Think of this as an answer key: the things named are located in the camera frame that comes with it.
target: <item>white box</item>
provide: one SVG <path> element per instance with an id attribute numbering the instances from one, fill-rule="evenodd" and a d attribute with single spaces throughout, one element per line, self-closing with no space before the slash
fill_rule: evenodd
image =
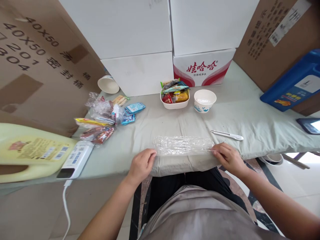
<path id="1" fill-rule="evenodd" d="M 100 59 L 172 51 L 168 0 L 59 0 Z"/>
<path id="2" fill-rule="evenodd" d="M 101 60 L 128 97 L 156 94 L 173 80 L 172 52 Z"/>
<path id="3" fill-rule="evenodd" d="M 221 84 L 236 49 L 173 57 L 174 78 L 189 87 Z"/>
<path id="4" fill-rule="evenodd" d="M 259 0 L 173 0 L 174 55 L 237 48 Z"/>

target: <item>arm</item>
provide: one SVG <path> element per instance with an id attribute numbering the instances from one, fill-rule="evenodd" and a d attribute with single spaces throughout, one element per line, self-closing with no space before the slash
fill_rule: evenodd
<path id="1" fill-rule="evenodd" d="M 248 168 L 237 150 L 221 143 L 213 147 L 213 154 L 226 170 L 238 177 L 252 191 L 287 238 L 319 239 L 320 219 Z"/>
<path id="2" fill-rule="evenodd" d="M 151 172 L 156 151 L 146 149 L 136 155 L 128 175 L 104 204 L 78 240 L 116 240 L 129 202 L 139 184 Z"/>

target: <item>jug handle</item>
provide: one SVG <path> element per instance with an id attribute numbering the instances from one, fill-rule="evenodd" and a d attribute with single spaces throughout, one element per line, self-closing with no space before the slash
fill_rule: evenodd
<path id="1" fill-rule="evenodd" d="M 50 173 L 45 165 L 29 165 L 25 170 L 17 173 L 0 175 L 0 183 L 21 182 L 35 178 L 47 177 Z"/>

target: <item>hand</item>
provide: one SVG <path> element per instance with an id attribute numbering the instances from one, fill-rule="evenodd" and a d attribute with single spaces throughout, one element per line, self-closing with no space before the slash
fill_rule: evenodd
<path id="1" fill-rule="evenodd" d="M 239 152 L 226 143 L 214 145 L 212 153 L 228 172 L 238 178 L 246 176 L 250 171 L 250 168 L 243 162 Z"/>
<path id="2" fill-rule="evenodd" d="M 149 175 L 156 154 L 156 150 L 147 148 L 133 158 L 129 173 L 126 177 L 130 184 L 134 187 L 138 187 L 138 185 Z"/>

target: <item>black pants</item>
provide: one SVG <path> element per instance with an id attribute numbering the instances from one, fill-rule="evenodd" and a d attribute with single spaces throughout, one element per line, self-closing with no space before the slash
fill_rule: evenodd
<path id="1" fill-rule="evenodd" d="M 149 221 L 151 216 L 184 185 L 196 185 L 206 190 L 218 192 L 248 212 L 243 200 L 239 196 L 233 194 L 229 186 L 223 180 L 218 168 L 215 167 L 205 172 L 189 172 L 186 173 L 186 175 L 181 173 L 165 177 L 153 177 L 151 180 L 147 221 Z"/>

